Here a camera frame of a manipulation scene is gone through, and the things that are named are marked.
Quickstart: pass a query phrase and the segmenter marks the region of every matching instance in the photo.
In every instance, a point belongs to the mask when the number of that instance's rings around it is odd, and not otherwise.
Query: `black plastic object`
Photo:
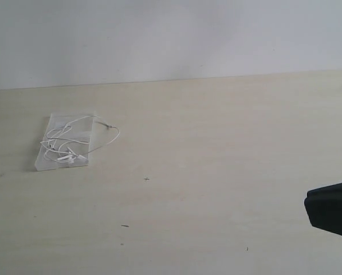
[[[312,226],[342,235],[342,183],[308,191],[304,205]]]

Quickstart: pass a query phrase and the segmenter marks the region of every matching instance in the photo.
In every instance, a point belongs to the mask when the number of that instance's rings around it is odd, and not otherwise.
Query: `white cable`
[[[114,128],[117,130],[117,135],[112,139],[110,140],[108,143],[105,143],[97,148],[94,148],[92,150],[89,150],[88,152],[82,154],[82,155],[87,155],[95,150],[98,150],[104,146],[107,146],[109,145],[110,143],[114,142],[120,135],[120,130],[115,127],[115,126],[112,126],[112,125],[109,125],[102,117],[100,116],[96,116],[96,115],[89,115],[89,116],[83,116],[83,117],[80,117],[76,120],[73,120],[73,121],[70,121],[68,123],[66,123],[63,127],[58,127],[58,128],[53,128],[51,129],[49,132],[46,133],[45,137],[47,138],[47,140],[44,140],[44,141],[41,141],[41,145],[43,146],[44,149],[46,149],[46,152],[44,153],[44,159],[46,160],[52,160],[54,162],[57,162],[57,163],[73,163],[73,161],[77,158],[83,158],[81,155],[78,155],[76,154],[73,150],[71,150],[69,147],[67,147],[68,151],[65,152],[65,151],[62,151],[62,147],[66,144],[69,144],[69,143],[79,143],[79,144],[89,144],[89,142],[81,142],[79,140],[74,140],[74,139],[64,139],[62,138],[61,136],[70,132],[72,130],[72,126],[71,124],[79,121],[79,120],[82,120],[82,119],[85,119],[87,117],[96,117],[98,119],[100,119],[102,121],[102,123],[107,126],[108,129],[110,128]],[[52,132],[54,131],[57,131],[56,133],[54,133],[52,136],[49,136]],[[65,140],[66,142],[62,143],[58,149],[55,149],[55,146],[56,146],[56,143],[58,140]],[[48,156],[48,153],[49,152],[54,152],[54,153],[57,153],[58,154],[58,158],[57,159],[53,159],[51,158],[50,156]]]

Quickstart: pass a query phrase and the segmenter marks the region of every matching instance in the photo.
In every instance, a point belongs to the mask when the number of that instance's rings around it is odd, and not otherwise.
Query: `tabletop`
[[[88,108],[120,137],[35,171]],[[342,274],[303,204],[340,182],[342,71],[0,91],[0,274]]]

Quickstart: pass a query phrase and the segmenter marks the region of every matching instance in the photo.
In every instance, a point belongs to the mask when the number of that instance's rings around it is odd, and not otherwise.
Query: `white earphones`
[[[41,145],[43,146],[43,148],[46,149],[46,152],[44,153],[44,159],[45,160],[51,160],[51,161],[54,161],[57,163],[69,163],[69,164],[73,164],[75,161],[81,161],[81,162],[86,161],[87,160],[86,157],[84,157],[83,155],[79,155],[79,154],[75,153],[72,149],[70,149],[69,146],[66,147],[66,151],[62,151],[62,148],[63,148],[63,146],[65,146],[69,143],[89,144],[89,142],[81,142],[79,140],[74,140],[74,139],[64,139],[61,137],[64,134],[66,134],[72,130],[72,124],[73,123],[75,123],[79,120],[85,119],[87,117],[96,117],[96,118],[100,119],[102,121],[102,123],[105,126],[107,126],[108,129],[110,129],[110,128],[116,129],[117,135],[112,140],[110,140],[108,143],[103,144],[97,148],[94,148],[94,149],[86,152],[84,155],[87,155],[87,154],[89,154],[89,153],[91,153],[91,152],[93,152],[99,148],[102,148],[103,146],[109,145],[110,143],[112,143],[113,141],[115,141],[119,137],[120,130],[115,126],[109,125],[102,117],[96,116],[96,115],[83,116],[79,119],[76,119],[76,120],[73,120],[73,121],[66,123],[63,127],[53,128],[49,132],[46,133],[47,140],[40,142]],[[66,140],[66,142],[62,143],[58,147],[58,149],[55,149],[55,145],[56,145],[58,140]],[[57,153],[58,158],[56,158],[56,159],[51,158],[50,156],[48,156],[49,152]]]

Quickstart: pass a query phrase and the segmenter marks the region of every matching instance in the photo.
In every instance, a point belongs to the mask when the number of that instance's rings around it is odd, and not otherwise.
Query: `light wood surface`
[[[65,108],[121,136],[37,172]],[[303,205],[339,182],[342,71],[0,91],[0,274],[342,274]]]

